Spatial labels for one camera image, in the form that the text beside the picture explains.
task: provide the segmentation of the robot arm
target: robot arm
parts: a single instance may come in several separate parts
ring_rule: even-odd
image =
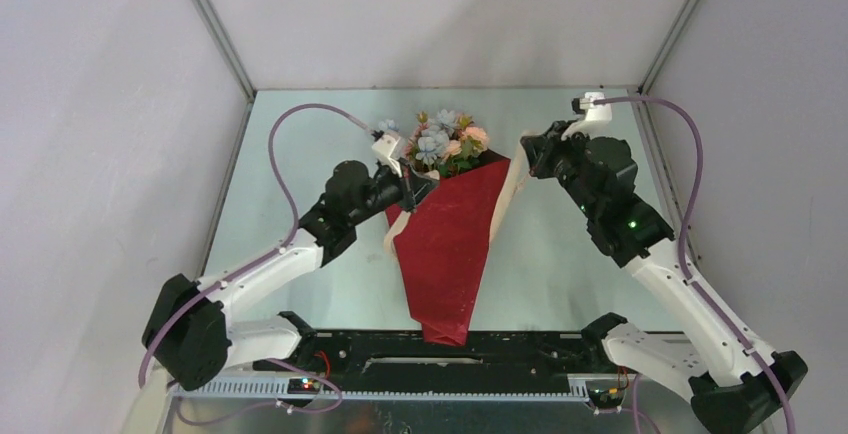
[[[142,338],[145,347],[177,309],[221,284],[173,326],[154,353],[184,389],[197,389],[232,366],[292,354],[306,328],[296,315],[238,319],[287,282],[341,255],[356,240],[357,225],[394,204],[412,211],[436,188],[438,181],[417,174],[402,160],[404,144],[394,133],[380,133],[372,146],[379,167],[371,177],[358,161],[336,166],[318,202],[300,218],[292,242],[270,248],[232,282],[223,282],[224,272],[198,282],[179,274],[165,283]]]
[[[603,98],[587,93],[573,101],[576,121],[557,121],[539,136],[522,138],[531,176],[555,178],[587,219],[598,250],[639,281],[675,317],[694,350],[666,343],[610,313],[583,337],[613,363],[654,379],[690,402],[711,432],[748,432],[779,407],[760,366],[718,315],[727,314],[791,396],[807,372],[795,352],[778,353],[719,297],[691,260],[687,279],[674,233],[659,213],[634,192],[637,166],[623,140],[590,137],[612,117]]]

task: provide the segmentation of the metal table surface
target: metal table surface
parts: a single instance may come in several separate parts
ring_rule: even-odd
[[[205,273],[231,270],[275,242],[293,219],[268,162],[268,132],[285,110],[302,103],[335,105],[372,126],[393,118],[404,132],[414,113],[456,109],[475,117],[491,137],[491,148],[512,156],[524,130],[541,132],[571,117],[570,101],[586,89],[391,89],[262,91],[253,106],[227,192]],[[607,89],[608,97],[625,95]],[[634,111],[613,106],[606,135],[623,138],[639,165],[636,191],[661,212]],[[322,192],[333,167],[357,159],[373,166],[370,140],[340,116],[318,110],[283,123],[275,146],[284,179],[301,212]],[[400,270],[382,251],[388,229],[375,216],[357,229],[358,241],[319,271],[289,283],[255,306],[247,317],[263,319],[297,312],[320,329],[418,329],[409,317]],[[552,180],[531,181],[513,200],[489,259],[472,317],[472,330],[578,331],[607,312],[627,316],[641,328],[679,331],[679,325],[640,284],[599,254],[585,232],[585,219]],[[704,433],[689,406],[652,382],[640,387],[639,403],[663,432]],[[322,415],[288,415],[259,409],[227,422],[195,428],[173,419],[171,403],[163,432],[183,433],[629,433],[629,415],[595,417],[584,398],[485,401],[353,398]],[[195,395],[182,401],[187,417],[216,418],[257,402],[241,395]],[[320,407],[325,400],[310,407]],[[643,425],[643,432],[650,432]]]
[[[259,92],[227,192],[206,273],[230,270],[281,239],[293,219],[268,162],[268,132],[285,110],[306,102],[332,104],[369,125],[393,118],[404,132],[414,114],[441,108],[474,116],[491,148],[512,156],[524,130],[544,131],[572,117],[570,101],[586,89],[373,89]],[[607,89],[606,95],[626,95]],[[660,209],[649,156],[629,105],[613,106],[605,135],[623,138],[639,165],[636,191]],[[308,209],[333,167],[346,159],[373,166],[370,140],[331,112],[311,110],[282,124],[276,140],[283,178],[298,208]],[[357,228],[358,241],[339,259],[270,294],[253,319],[293,310],[318,328],[417,329],[409,317],[397,262],[382,250],[388,228],[378,215]],[[598,316],[618,312],[644,330],[679,330],[678,324],[635,280],[597,252],[585,219],[553,180],[531,181],[513,200],[493,242],[471,329],[579,330]]]

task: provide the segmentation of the bouquet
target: bouquet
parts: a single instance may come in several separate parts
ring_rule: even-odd
[[[442,109],[432,117],[420,112],[417,119],[404,157],[416,171],[438,171],[442,180],[414,215],[397,206],[386,210],[392,225],[387,238],[394,243],[410,316],[421,323],[424,339],[461,346],[509,160],[489,149],[488,134],[465,113]],[[378,127],[398,132],[392,120]],[[393,237],[393,231],[403,232]]]
[[[471,116],[442,109],[434,117],[422,111],[416,118],[418,127],[404,151],[416,171],[438,171],[440,177],[449,178],[480,165],[480,154],[489,148],[489,136]],[[379,128],[398,132],[392,119],[381,122]]]

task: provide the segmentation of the white wall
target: white wall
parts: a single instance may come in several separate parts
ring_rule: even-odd
[[[244,100],[189,0],[0,0],[0,428],[115,432]]]
[[[212,0],[260,89],[637,84],[683,0]]]
[[[845,0],[706,0],[653,92],[688,109],[703,134],[693,227],[705,275],[810,366],[793,402],[799,432],[845,432],[846,33]],[[691,135],[655,115],[688,189]]]

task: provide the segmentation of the metal frame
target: metal frame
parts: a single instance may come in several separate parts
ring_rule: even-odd
[[[638,87],[629,86],[628,87],[628,93],[629,94],[632,95],[632,94],[643,93],[643,92],[647,93],[647,92],[650,92],[650,90],[654,87],[654,84],[655,84],[659,74],[661,73],[663,67],[665,66],[666,62],[668,61],[668,58],[670,57],[671,53],[673,52],[674,48],[676,47],[677,43],[679,42],[680,38],[682,37],[683,33],[685,32],[686,27],[691,22],[691,19],[694,15],[695,11],[697,10],[698,6],[700,5],[700,3],[702,1],[703,0],[685,0],[684,1],[683,5],[681,6],[680,11],[677,13],[677,16],[675,17],[668,33],[666,34],[665,38],[663,39],[659,50],[657,51],[656,55],[654,56],[650,66],[648,67],[648,70],[645,73],[645,76],[643,77],[641,83],[638,85]],[[253,107],[253,101],[255,100],[257,90],[254,87],[253,83],[251,82],[250,77],[247,73],[247,70],[244,67],[241,59],[239,58],[237,50],[236,50],[235,46],[233,45],[232,40],[230,39],[229,35],[227,34],[227,31],[224,28],[223,23],[222,23],[220,17],[218,16],[218,14],[216,12],[214,5],[212,4],[212,1],[211,0],[192,0],[192,3],[195,5],[195,7],[198,11],[198,14],[200,15],[201,19],[203,20],[204,25],[206,25],[206,27],[209,31],[209,34],[212,37],[213,41],[215,42],[216,47],[218,48],[222,58],[224,59],[225,63],[227,64],[227,67],[230,69],[231,73],[233,74],[236,81],[238,82],[239,87],[243,91],[245,98],[247,100],[245,112],[244,112],[244,116],[243,116],[243,121],[242,121],[241,125],[239,126],[239,130],[236,134],[237,138],[236,138],[235,145],[233,146],[232,154],[230,156],[230,163],[227,166],[227,171],[226,171],[225,177],[224,177],[224,183],[221,186],[221,191],[220,191],[219,196],[218,196],[218,202],[217,202],[217,205],[216,205],[216,208],[215,208],[213,218],[212,218],[211,223],[210,223],[209,233],[207,235],[207,250],[206,250],[203,262],[201,263],[200,270],[197,273],[197,275],[199,276],[203,272],[203,269],[205,269],[206,263],[208,261],[209,252],[211,250],[212,242],[213,242],[214,236],[215,236],[215,231],[217,229],[218,222],[220,220],[220,216],[221,216],[221,212],[222,212],[222,209],[223,209],[224,201],[226,199],[227,191],[228,191],[228,189],[230,187],[230,183],[232,181],[233,170],[235,168],[235,165],[236,165],[236,162],[237,162],[237,159],[238,159],[238,153],[239,153],[239,150],[241,148],[241,145],[242,145],[242,142],[243,142],[243,139],[244,139],[244,132],[245,132],[245,129],[247,127],[247,123],[248,123],[248,120],[249,120],[249,117],[250,117],[250,111]],[[670,217],[675,230],[678,231],[681,228],[681,218],[682,218],[682,206],[680,205],[679,194],[678,194],[680,192],[680,190],[677,188],[677,186],[675,185],[675,183],[673,181],[674,177],[672,175],[672,171],[671,171],[671,168],[669,166],[669,163],[667,162],[666,157],[663,153],[663,149],[662,149],[662,146],[661,146],[661,143],[660,143],[660,139],[659,139],[659,136],[658,136],[657,131],[656,131],[656,126],[655,126],[655,123],[653,121],[652,113],[651,113],[650,109],[648,108],[648,106],[646,106],[643,103],[634,103],[634,112],[635,112],[635,115],[636,115],[636,122],[637,122],[637,126],[638,126],[638,129],[639,129],[640,135],[641,135],[642,140],[643,140],[643,144],[646,146],[647,153],[648,153],[649,158],[651,160],[650,168],[652,170],[652,174],[654,175],[654,178],[657,179],[657,181],[660,184],[660,190],[661,190],[661,193],[662,193],[660,201],[663,204],[662,208],[665,211],[665,213]],[[690,252],[692,253],[692,258],[698,259],[699,257],[696,255],[692,244],[693,243],[690,240],[689,248],[690,248]],[[683,336],[682,334],[674,333],[674,334],[670,334],[670,336],[679,338],[679,339],[675,339],[677,342],[688,342],[688,339],[686,339],[685,336]],[[261,384],[263,382],[264,383],[268,383],[268,382],[273,383],[273,379],[278,377],[278,376],[272,375],[272,377],[269,378],[269,376],[267,374],[265,376],[262,376],[262,377],[253,377],[253,376],[256,376],[257,374],[258,373],[247,374],[247,376],[250,376],[252,378],[248,382],[250,382],[251,384],[256,384],[256,383]],[[580,384],[580,386],[583,389],[585,389],[585,381],[586,380],[591,380],[591,379],[595,379],[595,378],[612,378],[612,377],[614,377],[614,376],[609,376],[609,375],[604,375],[604,374],[585,374],[585,375],[579,375],[578,374],[578,375],[574,376],[574,381],[577,381],[578,384]],[[566,396],[571,397],[571,399],[569,399],[569,400],[579,400],[579,399],[582,398],[582,396],[580,396],[578,394],[579,392],[580,391],[578,389],[577,393],[572,393],[571,396],[568,396],[568,395],[566,395]],[[171,390],[169,395],[168,395],[168,402],[166,403],[166,405],[171,404],[170,401],[173,399],[174,394],[175,394],[175,391]],[[166,421],[165,417],[167,417],[167,416],[163,416],[163,419],[161,420],[162,425],[164,425],[164,423]],[[767,426],[765,426],[765,425],[762,426],[762,429],[763,429],[763,432],[770,432],[770,431],[767,430]]]
[[[212,213],[212,220],[209,223],[209,231],[206,233],[206,243],[204,244],[203,260],[194,274],[197,279],[203,275],[206,270],[206,264],[209,262],[209,255],[212,253],[212,242],[215,240],[215,233],[218,231],[218,223],[221,222],[221,214],[224,212],[224,201],[227,200],[227,192],[230,190],[230,184],[233,182],[233,172],[236,169],[236,162],[241,151],[241,145],[244,142],[244,133],[247,130],[247,124],[250,122],[250,112],[253,110],[253,101],[249,101],[244,107],[244,115],[242,116],[241,124],[236,132],[236,142],[233,144],[233,150],[230,153],[230,161],[227,164],[227,170],[224,172],[224,182],[221,184],[221,190],[218,192],[218,199],[215,201],[215,211]]]
[[[224,29],[224,25],[221,23],[221,19],[218,17],[218,13],[215,11],[215,6],[212,5],[212,1],[191,1],[197,8],[197,12],[200,14],[200,18],[203,20],[206,28],[209,29],[209,35],[212,36],[212,40],[218,47],[218,51],[224,58],[224,62],[227,63],[227,67],[233,73],[233,76],[235,76],[236,81],[239,83],[239,87],[241,87],[241,90],[244,92],[247,102],[253,102],[256,98],[256,88],[250,81],[250,77],[247,75],[247,70],[244,68],[241,59],[236,52],[236,48],[233,46],[233,42],[227,34],[227,30]]]
[[[683,6],[681,6],[680,11],[677,13],[677,17],[675,17],[674,22],[672,22],[671,29],[669,29],[668,34],[666,34],[665,39],[663,39],[659,51],[657,51],[657,54],[654,56],[654,60],[648,67],[648,72],[645,73],[645,77],[639,84],[640,92],[648,93],[654,87],[654,83],[662,71],[663,66],[665,66],[666,61],[668,61],[671,52],[680,40],[686,26],[688,26],[689,22],[692,20],[692,16],[701,4],[701,1],[703,0],[683,1]]]
[[[628,90],[629,95],[636,95],[636,89]],[[648,154],[648,159],[651,161],[649,167],[651,174],[656,182],[659,183],[660,189],[660,206],[663,212],[669,217],[671,227],[675,233],[679,233],[683,227],[683,212],[685,206],[680,203],[680,192],[683,192],[674,181],[674,174],[669,165],[665,154],[663,153],[662,143],[657,134],[656,125],[654,124],[653,113],[650,111],[647,104],[644,102],[633,103],[633,111],[636,116],[636,127],[642,137],[642,144]],[[692,241],[692,233],[687,236],[687,247],[689,248],[689,256],[698,266],[700,256],[695,249]]]

